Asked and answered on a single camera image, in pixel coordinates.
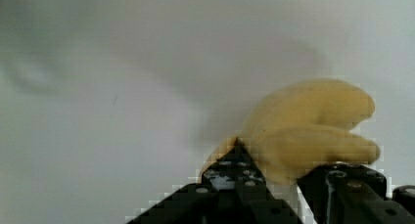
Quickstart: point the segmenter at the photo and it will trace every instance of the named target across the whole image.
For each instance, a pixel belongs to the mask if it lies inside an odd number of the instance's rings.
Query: white wall
[[[13,2],[1,223],[124,223],[193,182],[264,95],[310,77],[374,97],[355,132],[383,147],[389,189],[415,184],[415,0]]]

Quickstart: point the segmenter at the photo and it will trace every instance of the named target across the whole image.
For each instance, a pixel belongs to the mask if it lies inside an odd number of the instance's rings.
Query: metal screw
[[[207,175],[207,176],[210,176],[210,175],[216,175],[217,174],[217,171],[215,171],[215,170],[213,170],[213,169],[208,169],[206,172],[205,172],[205,175]]]
[[[344,178],[344,177],[347,176],[347,174],[345,172],[339,171],[339,170],[330,171],[329,175],[336,176],[338,178]]]
[[[231,163],[231,161],[220,161],[219,165],[230,165]]]
[[[361,188],[362,186],[359,182],[356,181],[349,181],[347,185],[354,189]]]
[[[245,186],[253,187],[255,185],[256,185],[256,183],[254,181],[245,182]]]
[[[349,163],[347,166],[348,167],[360,167],[360,164],[358,164],[358,163]]]
[[[243,173],[245,174],[245,175],[247,175],[247,176],[251,176],[251,175],[254,175],[255,174],[255,172],[254,171],[251,171],[251,170],[244,170],[243,171]]]
[[[197,193],[207,193],[208,192],[208,188],[198,188],[196,189]]]

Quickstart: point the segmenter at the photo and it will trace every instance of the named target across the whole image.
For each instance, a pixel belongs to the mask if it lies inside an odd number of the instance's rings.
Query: black metal bracket
[[[271,195],[243,143],[234,146],[204,172],[201,184],[181,188],[128,224],[302,223]],[[415,224],[415,186],[395,189],[389,200],[385,176],[363,165],[320,166],[298,184],[319,224]]]

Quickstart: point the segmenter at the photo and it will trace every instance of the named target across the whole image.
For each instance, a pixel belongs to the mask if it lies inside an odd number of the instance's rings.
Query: white background
[[[389,191],[415,184],[415,0],[2,8],[1,223],[125,223],[194,182],[262,97],[311,77],[375,99],[354,132],[381,146]]]

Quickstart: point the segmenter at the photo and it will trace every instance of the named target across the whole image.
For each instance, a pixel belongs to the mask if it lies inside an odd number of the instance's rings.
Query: bolt
[[[254,181],[245,182],[245,186],[253,187],[255,185],[256,185],[256,183]]]
[[[347,183],[348,186],[350,186],[351,188],[357,189],[357,188],[361,188],[361,184],[357,181],[349,181]]]
[[[207,175],[207,176],[213,176],[213,175],[216,175],[217,174],[217,171],[215,171],[215,170],[213,170],[213,169],[208,169],[206,172],[205,172],[205,175]]]
[[[338,178],[344,178],[344,177],[347,176],[347,174],[345,172],[339,171],[339,170],[330,171],[329,175],[335,176],[335,177],[338,177]]]
[[[250,170],[244,170],[243,171],[243,173],[245,174],[245,175],[247,175],[247,176],[251,176],[251,175],[254,175],[255,174],[255,172],[254,171],[250,171]]]
[[[231,163],[231,161],[220,161],[219,165],[230,165]]]
[[[207,193],[208,192],[208,188],[198,188],[196,189],[197,193]]]

